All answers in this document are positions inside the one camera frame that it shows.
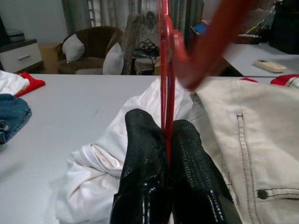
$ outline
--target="table surface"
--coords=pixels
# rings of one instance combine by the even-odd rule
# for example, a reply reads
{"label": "table surface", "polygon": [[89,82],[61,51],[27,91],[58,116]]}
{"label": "table surface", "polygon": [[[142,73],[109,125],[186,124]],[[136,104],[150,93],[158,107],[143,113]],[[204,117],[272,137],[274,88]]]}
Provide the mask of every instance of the table surface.
{"label": "table surface", "polygon": [[[246,77],[277,77],[299,73],[299,55],[289,55],[266,43],[233,44],[223,56]],[[272,73],[253,65],[255,60],[273,61],[287,67],[284,73]]]}
{"label": "table surface", "polygon": [[[43,79],[46,86],[22,97],[32,117],[7,144],[0,146],[1,224],[58,224],[55,199],[67,171],[68,155],[95,140],[122,105],[156,79],[45,74],[34,77]],[[269,83],[271,79],[257,80]],[[192,105],[187,92],[184,101],[181,114],[187,114]]]}

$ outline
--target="blue object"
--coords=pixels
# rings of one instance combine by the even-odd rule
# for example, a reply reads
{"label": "blue object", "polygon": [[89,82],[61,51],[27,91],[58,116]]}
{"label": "blue object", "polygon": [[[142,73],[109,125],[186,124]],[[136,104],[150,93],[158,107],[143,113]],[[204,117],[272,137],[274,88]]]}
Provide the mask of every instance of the blue object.
{"label": "blue object", "polygon": [[207,25],[205,24],[199,24],[193,27],[193,30],[199,33],[199,35],[204,35],[207,30]]}
{"label": "blue object", "polygon": [[0,145],[8,142],[27,123],[31,114],[25,100],[0,94]]}

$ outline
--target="metal button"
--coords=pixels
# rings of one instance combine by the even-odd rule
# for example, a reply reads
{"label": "metal button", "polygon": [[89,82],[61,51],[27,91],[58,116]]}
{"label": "metal button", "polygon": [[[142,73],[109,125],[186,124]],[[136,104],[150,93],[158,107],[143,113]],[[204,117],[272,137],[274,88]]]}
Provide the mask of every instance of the metal button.
{"label": "metal button", "polygon": [[268,198],[268,193],[265,190],[258,190],[257,191],[257,196],[261,199],[267,199]]}
{"label": "metal button", "polygon": [[9,125],[4,120],[0,120],[0,131],[2,131],[2,132],[8,132],[9,131]]}

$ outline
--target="white cabinet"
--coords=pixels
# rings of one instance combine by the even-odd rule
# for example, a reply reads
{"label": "white cabinet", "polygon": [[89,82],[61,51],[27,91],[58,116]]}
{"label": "white cabinet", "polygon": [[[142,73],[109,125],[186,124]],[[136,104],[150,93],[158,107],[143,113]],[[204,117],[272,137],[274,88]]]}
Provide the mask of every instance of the white cabinet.
{"label": "white cabinet", "polygon": [[30,70],[43,65],[43,59],[36,40],[12,43],[1,47],[0,61],[4,71]]}

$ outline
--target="red garment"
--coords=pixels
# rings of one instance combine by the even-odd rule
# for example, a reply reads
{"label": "red garment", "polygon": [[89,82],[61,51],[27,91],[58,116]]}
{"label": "red garment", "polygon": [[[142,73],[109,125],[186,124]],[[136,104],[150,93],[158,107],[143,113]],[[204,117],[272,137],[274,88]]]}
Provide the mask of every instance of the red garment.
{"label": "red garment", "polygon": [[29,86],[15,94],[15,97],[20,97],[46,84],[43,80],[33,78],[28,72],[23,72],[20,76],[29,80]]}
{"label": "red garment", "polygon": [[290,78],[294,78],[294,77],[299,77],[299,75],[293,74],[293,75],[278,76],[277,78],[275,78],[271,81],[271,84],[285,85],[289,81]]}
{"label": "red garment", "polygon": [[245,80],[245,81],[250,81],[250,82],[258,83],[258,81],[254,80],[254,79],[252,79],[252,78],[248,78],[248,77],[241,78],[241,80]]}

